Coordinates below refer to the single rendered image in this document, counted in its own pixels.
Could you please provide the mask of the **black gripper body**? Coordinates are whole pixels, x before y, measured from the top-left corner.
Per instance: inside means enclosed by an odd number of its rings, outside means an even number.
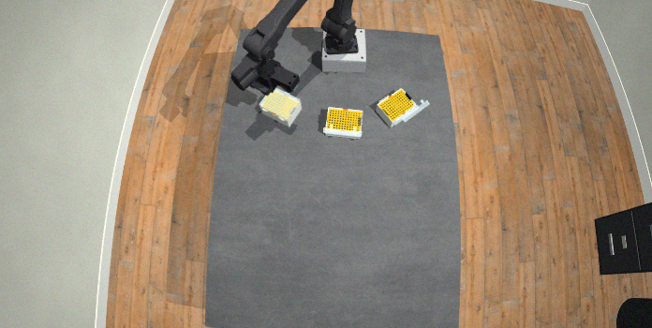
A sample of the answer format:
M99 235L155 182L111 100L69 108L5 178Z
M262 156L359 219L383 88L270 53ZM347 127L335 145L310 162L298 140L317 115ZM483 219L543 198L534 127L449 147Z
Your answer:
M273 68L273 69L274 69L274 68ZM272 70L273 70L273 69L272 69ZM259 73L259 75L266 75L266 74L269 74L272 70L270 70L270 71L267 72L267 73L263 73L263 74ZM253 83L250 84L250 87L252 87L252 88L254 88L254 89L256 88L256 89L260 90L263 94L265 94L265 96L269 96L270 93L271 93L271 92L273 91L273 89L275 88L275 86L276 86L276 83L274 83L274 85L273 85L271 88L268 88L268 87L266 87L266 86L260 84L259 78L257 78Z

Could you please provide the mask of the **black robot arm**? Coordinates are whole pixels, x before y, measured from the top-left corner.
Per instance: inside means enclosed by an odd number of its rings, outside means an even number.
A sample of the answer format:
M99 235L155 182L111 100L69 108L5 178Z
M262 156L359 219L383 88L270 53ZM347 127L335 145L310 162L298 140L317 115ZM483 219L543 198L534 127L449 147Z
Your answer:
M278 46L278 40L306 1L280 0L246 36L243 48L248 51L248 54L242 59L243 62L231 72L232 81L242 91L257 78L259 78L260 84L268 88L276 83L288 93L296 89L299 75L282 68L279 62L272 59L275 56L274 50ZM353 0L334 0L333 8L326 11L326 16L320 27L327 33L325 42L329 55L359 52L355 35L356 21L351 18L352 3ZM267 73L271 69L273 70L269 74L258 74Z

